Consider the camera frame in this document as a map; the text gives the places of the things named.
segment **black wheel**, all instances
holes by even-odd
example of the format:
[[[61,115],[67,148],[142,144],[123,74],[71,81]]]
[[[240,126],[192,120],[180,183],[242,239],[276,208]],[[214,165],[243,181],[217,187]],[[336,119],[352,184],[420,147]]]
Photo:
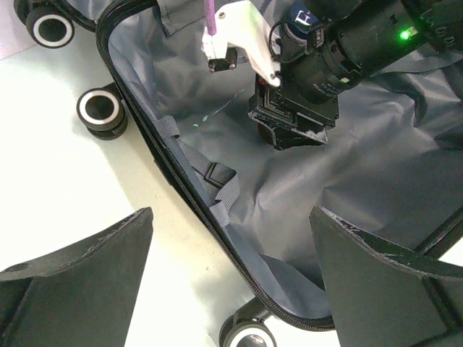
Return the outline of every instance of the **black wheel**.
[[[233,317],[225,321],[219,336],[220,347],[276,347],[270,330],[261,322],[242,321],[233,324]]]
[[[72,21],[51,4],[34,8],[27,15],[25,24],[29,35],[43,47],[60,48],[74,37]]]
[[[113,92],[96,88],[83,93],[77,101],[77,115],[88,131],[100,140],[113,140],[127,128],[124,106]]]
[[[27,15],[29,14],[29,4],[27,0],[14,0],[13,8],[16,12],[18,19],[21,21],[22,24],[25,25]]]

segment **white wheel rim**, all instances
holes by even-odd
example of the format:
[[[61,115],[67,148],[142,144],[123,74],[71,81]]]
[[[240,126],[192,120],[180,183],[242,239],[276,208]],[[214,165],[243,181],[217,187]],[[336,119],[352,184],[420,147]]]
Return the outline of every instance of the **white wheel rim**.
[[[229,344],[229,346],[238,347],[238,343],[243,338],[245,338],[246,336],[250,336],[250,335],[256,335],[262,338],[263,341],[266,343],[266,347],[275,347],[272,337],[269,334],[267,334],[267,332],[265,332],[262,329],[259,329],[258,327],[248,327],[244,330],[241,330],[239,333],[236,334],[233,340],[231,340],[231,343]]]
[[[58,20],[61,23],[64,24],[66,27],[66,35],[61,40],[58,41],[49,41],[46,40],[40,33],[40,26],[43,22],[46,20]],[[33,28],[34,36],[37,39],[38,42],[40,42],[42,45],[47,46],[47,47],[59,47],[63,46],[66,43],[68,43],[72,39],[72,26],[71,22],[64,18],[63,16],[57,15],[57,14],[46,14],[45,16],[40,17],[37,21],[34,23],[34,28]]]
[[[88,114],[87,110],[85,110],[85,106],[87,105],[87,102],[96,96],[103,96],[105,98],[108,98],[111,100],[113,103],[113,112],[111,115],[105,119],[94,119],[93,117]],[[88,92],[87,94],[84,95],[84,97],[80,100],[79,104],[79,112],[82,118],[86,120],[88,123],[95,124],[95,125],[104,125],[112,122],[114,119],[116,119],[117,114],[119,113],[119,99],[117,99],[114,94],[106,91],[106,90],[92,90],[91,92]]]

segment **zipper track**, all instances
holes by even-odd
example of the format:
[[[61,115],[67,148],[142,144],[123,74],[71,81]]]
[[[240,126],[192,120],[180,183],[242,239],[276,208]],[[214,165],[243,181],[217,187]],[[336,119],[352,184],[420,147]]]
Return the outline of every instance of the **zipper track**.
[[[167,158],[166,154],[164,153],[163,149],[161,146],[158,144],[158,141],[156,138],[153,136],[152,131],[148,127],[148,125],[145,122],[145,119],[143,118],[143,115],[139,111],[139,107],[135,104],[133,101],[133,97],[131,92],[125,87],[122,79],[120,78],[119,74],[117,73],[114,65],[112,64],[112,61],[109,57],[109,52],[107,49],[107,42],[105,44],[102,44],[101,42],[101,28],[105,27],[106,22],[112,19],[113,16],[116,16],[114,14],[114,10],[117,8],[120,8],[123,4],[127,5],[127,2],[129,1],[115,1],[113,4],[110,6],[106,7],[106,9],[103,11],[103,13],[100,16],[100,19],[98,21],[98,25],[96,28],[96,36],[97,36],[97,44],[98,44],[98,49],[100,50],[101,56],[103,61],[105,62],[106,66],[108,67],[111,75],[114,78],[114,81],[118,88],[121,91],[121,94],[124,96],[125,101],[128,103],[129,108],[132,112],[132,115],[135,116],[139,122],[139,124],[142,126],[145,134],[148,136],[148,138],[151,141],[151,144],[154,146],[156,152],[159,154],[161,157],[161,160],[163,161],[163,164],[166,166],[167,170],[169,170],[169,173],[175,180],[175,183],[178,185],[184,196],[187,198],[188,202],[190,203],[192,209],[195,211],[197,216],[201,219],[201,221],[205,224],[205,226],[209,229],[210,233],[212,236],[216,239],[216,241],[219,243],[221,248],[225,251],[225,254],[227,257],[231,260],[235,268],[238,270],[239,274],[244,278],[244,280],[248,283],[248,285],[251,287],[255,295],[265,304],[265,306],[277,317],[281,318],[283,321],[286,323],[293,325],[295,327],[298,327],[303,330],[310,330],[310,331],[315,331],[315,332],[324,332],[324,331],[329,331],[334,329],[334,324],[332,323],[331,317],[323,318],[320,321],[319,325],[315,325],[312,320],[312,323],[308,322],[311,320],[304,320],[300,317],[294,316],[293,314],[289,314],[286,312],[284,309],[282,309],[275,301],[271,300],[265,292],[262,290],[262,288],[255,282],[254,278],[243,268],[242,264],[243,261],[241,257],[238,254],[234,254],[233,252],[230,251],[229,246],[226,244],[226,242],[221,238],[220,233],[218,232],[217,227],[213,225],[213,222],[211,222],[210,218],[204,213],[203,209],[199,206],[197,203],[197,200],[193,197],[191,191],[185,186],[184,182],[182,181],[182,178],[180,175],[177,173],[175,168],[172,166],[171,161]],[[153,6],[153,4],[145,2],[145,3],[138,3],[137,7],[142,7],[143,9],[149,8],[149,6]]]

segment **white mount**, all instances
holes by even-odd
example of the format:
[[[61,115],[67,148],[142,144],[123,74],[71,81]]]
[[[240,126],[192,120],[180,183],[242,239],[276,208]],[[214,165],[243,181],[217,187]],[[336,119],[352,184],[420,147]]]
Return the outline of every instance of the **white mount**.
[[[216,12],[217,33],[210,36],[205,27],[201,49],[208,60],[224,59],[228,47],[243,48],[251,67],[269,85],[279,87],[280,63],[273,61],[268,49],[271,27],[251,1],[243,0],[222,6]],[[272,37],[275,53],[280,47]]]

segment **suitcase zipper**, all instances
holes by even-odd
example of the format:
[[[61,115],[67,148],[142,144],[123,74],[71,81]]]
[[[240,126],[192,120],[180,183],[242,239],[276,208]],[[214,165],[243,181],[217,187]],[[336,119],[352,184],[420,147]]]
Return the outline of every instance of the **suitcase zipper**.
[[[130,110],[132,115],[137,118],[138,122],[141,124],[143,130],[145,131],[146,135],[148,136],[151,144],[154,146],[156,152],[161,157],[163,164],[169,170],[169,173],[175,180],[175,183],[180,188],[184,196],[187,198],[188,202],[192,206],[193,210],[195,211],[196,215],[201,219],[201,221],[205,224],[205,226],[209,229],[212,233],[212,236],[216,239],[219,243],[221,248],[225,251],[227,257],[231,260],[235,268],[238,270],[240,275],[244,278],[244,280],[248,283],[251,289],[254,291],[255,295],[267,306],[267,308],[278,318],[285,321],[286,323],[293,325],[295,327],[304,329],[304,330],[311,330],[317,332],[329,331],[334,329],[333,320],[331,317],[322,318],[319,320],[304,320],[300,317],[294,316],[293,314],[289,314],[284,309],[282,309],[276,302],[271,300],[260,288],[260,286],[255,282],[252,276],[244,270],[242,267],[242,259],[238,254],[234,254],[230,251],[229,246],[224,242],[224,240],[220,237],[220,233],[217,231],[218,228],[214,227],[211,220],[206,216],[203,209],[199,206],[196,199],[192,196],[190,190],[185,186],[184,182],[182,181],[181,176],[177,173],[175,168],[170,163],[169,159],[166,157],[161,146],[158,144],[158,141],[153,136],[152,131],[149,129],[148,125],[146,124],[142,114],[138,111],[139,108],[133,101],[133,97],[131,92],[124,86],[123,81],[119,77],[116,68],[112,64],[111,59],[109,58],[109,53],[107,53],[107,47],[101,42],[101,31],[105,30],[106,32],[111,32],[117,24],[120,23],[116,21],[119,19],[118,13],[115,13],[116,10],[123,11],[125,6],[128,5],[130,1],[122,0],[122,1],[115,1],[111,5],[105,8],[103,13],[100,16],[98,21],[98,25],[96,28],[96,37],[97,37],[97,46],[98,50],[101,53],[102,59],[105,62],[106,66],[108,67],[112,77],[118,88],[121,91],[121,94],[124,96],[125,101],[129,104]],[[153,6],[153,2],[151,1],[138,1],[136,5],[134,5],[131,10],[143,10]]]

